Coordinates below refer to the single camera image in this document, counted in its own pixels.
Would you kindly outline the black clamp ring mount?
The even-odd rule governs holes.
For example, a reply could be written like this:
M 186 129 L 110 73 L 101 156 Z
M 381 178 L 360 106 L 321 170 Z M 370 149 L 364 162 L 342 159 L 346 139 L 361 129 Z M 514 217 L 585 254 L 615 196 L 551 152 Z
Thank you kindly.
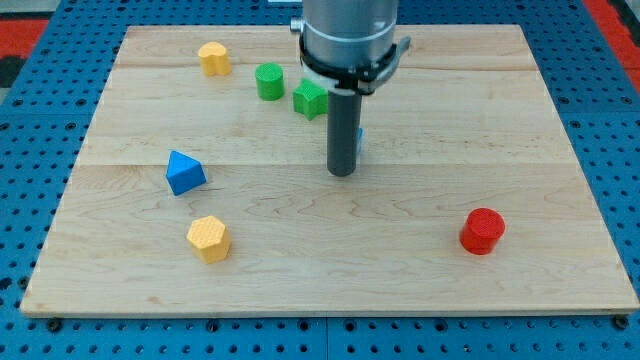
M 314 84 L 337 95 L 371 95 L 396 72 L 400 59 L 410 48 L 406 36 L 378 60 L 363 65 L 339 67 L 313 57 L 299 38 L 300 63 L 305 76 Z

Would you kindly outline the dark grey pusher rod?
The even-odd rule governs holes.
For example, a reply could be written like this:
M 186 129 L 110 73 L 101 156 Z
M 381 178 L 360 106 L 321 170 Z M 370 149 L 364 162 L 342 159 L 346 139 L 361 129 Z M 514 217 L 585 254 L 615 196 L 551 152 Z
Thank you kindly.
M 356 169 L 361 103 L 360 95 L 328 95 L 327 168 L 334 176 Z

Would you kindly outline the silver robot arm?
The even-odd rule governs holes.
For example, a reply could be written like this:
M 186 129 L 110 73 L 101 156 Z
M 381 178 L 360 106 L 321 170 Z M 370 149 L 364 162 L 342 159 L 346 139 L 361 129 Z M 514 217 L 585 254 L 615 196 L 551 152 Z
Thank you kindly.
M 361 104 L 387 83 L 411 38 L 394 40 L 397 0 L 303 0 L 290 21 L 303 72 L 328 91 L 327 169 L 338 177 L 357 167 Z

